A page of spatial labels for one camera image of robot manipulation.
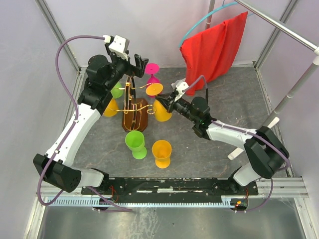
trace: cable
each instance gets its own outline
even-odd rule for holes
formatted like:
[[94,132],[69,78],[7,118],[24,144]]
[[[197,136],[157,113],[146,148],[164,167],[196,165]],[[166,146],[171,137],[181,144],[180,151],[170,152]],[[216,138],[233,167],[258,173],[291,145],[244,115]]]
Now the cable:
[[224,6],[221,6],[219,8],[216,8],[215,10],[211,11],[210,13],[208,13],[206,16],[204,16],[201,20],[199,20],[186,34],[185,36],[182,38],[182,40],[180,41],[179,43],[179,46],[178,47],[181,47],[181,45],[183,44],[183,42],[185,41],[185,39],[187,38],[187,36],[198,26],[201,24],[202,21],[204,21],[206,18],[208,18],[209,16],[213,15],[214,13],[226,8],[226,7],[229,7],[229,6],[233,6],[233,5],[236,5],[238,3],[236,2],[232,2],[232,3],[229,3],[229,4],[226,4]]
[[[72,94],[70,93],[70,91],[68,90],[68,88],[66,87],[63,79],[62,79],[62,76],[61,76],[61,73],[60,73],[60,69],[59,69],[59,55],[60,55],[60,52],[61,50],[63,49],[63,47],[70,41],[74,40],[74,39],[80,39],[80,38],[93,38],[93,39],[99,39],[99,40],[104,40],[104,37],[100,37],[100,36],[90,36],[90,35],[79,35],[79,36],[73,36],[67,40],[65,40],[58,48],[57,52],[56,52],[56,55],[55,55],[55,69],[56,69],[56,73],[58,75],[58,78],[62,84],[62,87],[64,88],[65,92],[67,93],[67,95],[69,96],[69,98],[71,99],[72,101],[72,104],[74,106],[74,109],[75,109],[75,119],[74,120],[77,120],[78,117],[79,117],[79,109],[77,107],[77,104],[76,104],[76,101],[75,99],[73,98]],[[70,127],[70,129],[67,131],[67,133],[65,134],[65,136],[62,138],[61,142],[58,144],[57,148],[55,151],[59,150],[61,148],[61,146],[63,145],[63,143],[65,142],[65,140],[67,139],[67,137],[69,136],[69,134],[71,133],[71,131],[73,130],[73,128],[75,127],[75,124],[76,122],[74,121]],[[40,202],[40,204],[44,205],[44,206],[49,206],[51,205],[52,203],[54,203],[54,201],[61,195],[61,193],[63,192],[63,190],[61,190],[54,198],[52,201],[50,201],[49,203],[45,203],[42,198],[41,198],[41,183],[42,183],[42,180],[45,176],[45,173],[48,169],[48,167],[50,166],[51,162],[53,161],[53,159],[55,158],[56,156],[56,153],[53,153],[53,155],[51,156],[51,158],[48,160],[47,164],[45,165],[41,175],[40,175],[40,178],[39,178],[39,182],[38,182],[38,185],[37,185],[37,197],[38,197],[38,200]]]
[[184,92],[188,91],[189,89],[193,88],[193,86],[196,85],[196,83],[197,83],[201,78],[203,78],[203,80],[204,80],[204,82],[205,82],[205,87],[206,87],[206,89],[208,89],[206,78],[205,78],[203,75],[200,75],[188,88],[186,88],[186,89],[183,90],[182,92],[184,93]]
[[244,210],[244,211],[235,211],[235,212],[236,213],[248,213],[248,212],[260,209],[263,206],[265,206],[265,204],[269,201],[269,199],[271,197],[271,194],[273,193],[273,189],[274,189],[274,181],[273,181],[273,179],[271,178],[270,181],[271,181],[271,186],[270,186],[269,195],[268,195],[268,197],[265,199],[265,201],[262,204],[260,204],[259,206],[255,207],[255,208],[252,208],[252,209],[248,209],[248,210]]
[[119,213],[119,212],[131,212],[132,211],[132,209],[129,209],[129,208],[123,208],[123,207],[120,207],[120,206],[118,206],[118,205],[116,205],[115,203],[113,203],[113,202],[111,202],[111,201],[109,201],[109,200],[107,200],[105,197],[103,197],[98,191],[96,191],[94,188],[92,188],[92,187],[90,187],[90,186],[88,186],[87,187],[88,189],[90,189],[93,193],[95,193],[96,195],[98,195],[104,202],[106,202],[107,204],[110,204],[110,205],[112,205],[113,207],[116,207],[116,208],[118,208],[118,209],[120,209],[120,210],[110,210],[110,211],[102,211],[102,212],[110,212],[110,213],[115,213],[115,212],[117,212],[117,213]]
[[243,129],[240,129],[240,128],[236,128],[236,127],[232,127],[232,126],[229,126],[229,125],[222,125],[220,123],[217,123],[216,121],[211,121],[214,125],[217,125],[219,127],[223,127],[223,128],[227,128],[227,129],[231,129],[231,130],[234,130],[234,131],[237,131],[237,132],[240,132],[240,133],[245,133],[245,134],[249,134],[257,139],[259,139],[260,141],[262,141],[264,144],[266,144],[268,147],[270,147],[273,151],[275,151],[277,154],[279,154],[279,156],[282,157],[282,159],[286,162],[286,166],[279,169],[279,170],[286,170],[287,168],[290,167],[290,161],[287,159],[287,157],[280,152],[279,149],[277,149],[276,147],[274,147],[271,143],[269,143],[267,140],[265,140],[264,138],[262,138],[261,136],[255,134],[255,133],[252,133],[252,132],[248,132],[248,131],[245,131]]

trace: yellow cup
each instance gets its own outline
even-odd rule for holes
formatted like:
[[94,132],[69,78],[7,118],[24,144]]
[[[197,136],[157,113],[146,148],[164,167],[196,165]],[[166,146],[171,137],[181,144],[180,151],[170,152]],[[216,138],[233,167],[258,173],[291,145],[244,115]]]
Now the yellow cup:
[[170,165],[171,144],[166,140],[159,140],[153,144],[152,153],[155,164],[159,168],[167,168]]
[[153,107],[153,111],[155,112],[155,118],[157,121],[164,122],[171,118],[172,113],[167,113],[164,106],[158,100],[154,101]]
[[112,117],[117,114],[117,111],[113,111],[113,110],[118,110],[118,109],[119,109],[118,104],[116,103],[114,98],[112,98],[111,101],[109,102],[109,105],[104,110],[103,115],[106,117]]

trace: brown stand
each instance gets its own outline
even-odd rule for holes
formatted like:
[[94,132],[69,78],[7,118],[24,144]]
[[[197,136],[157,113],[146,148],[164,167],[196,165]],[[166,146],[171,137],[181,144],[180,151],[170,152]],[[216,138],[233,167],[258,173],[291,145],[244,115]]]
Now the brown stand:
[[148,107],[145,107],[140,111],[138,109],[148,105],[149,103],[144,98],[136,98],[136,103],[136,112],[129,111],[127,114],[123,112],[122,127],[125,130],[125,132],[130,132],[132,130],[138,130],[140,132],[143,132],[148,126]]

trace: orange cup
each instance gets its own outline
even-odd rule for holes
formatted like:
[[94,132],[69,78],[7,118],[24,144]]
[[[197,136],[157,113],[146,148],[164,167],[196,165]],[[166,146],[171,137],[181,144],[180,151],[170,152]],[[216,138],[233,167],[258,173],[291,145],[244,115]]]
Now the orange cup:
[[155,164],[159,168],[167,168],[170,165],[171,144],[166,140],[159,140],[153,144],[152,153]]

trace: white wall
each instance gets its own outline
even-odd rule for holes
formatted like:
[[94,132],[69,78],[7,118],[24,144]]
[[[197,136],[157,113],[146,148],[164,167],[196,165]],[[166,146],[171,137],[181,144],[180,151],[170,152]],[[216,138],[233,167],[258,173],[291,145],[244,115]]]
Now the white wall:
[[[130,53],[149,58],[162,67],[185,66],[178,44],[185,33],[208,13],[210,0],[46,0],[65,37],[81,34],[120,35],[130,40]],[[288,0],[248,0],[279,18]],[[216,0],[215,8],[222,5]],[[213,16],[212,26],[245,11],[236,5]],[[204,30],[205,22],[194,33]],[[247,20],[235,64],[257,60],[273,27],[257,16]],[[103,45],[91,41],[71,43],[81,66]]]
[[[300,1],[288,25],[319,44],[319,2]],[[315,55],[281,33],[266,62],[262,78],[275,107],[309,67]],[[319,70],[296,93],[280,117],[280,129],[297,176],[304,178],[313,208],[319,215]]]
[[[39,176],[32,160],[61,133],[69,100],[54,67],[59,44],[34,0],[0,2],[0,237],[22,238]],[[76,72],[61,57],[67,85]]]

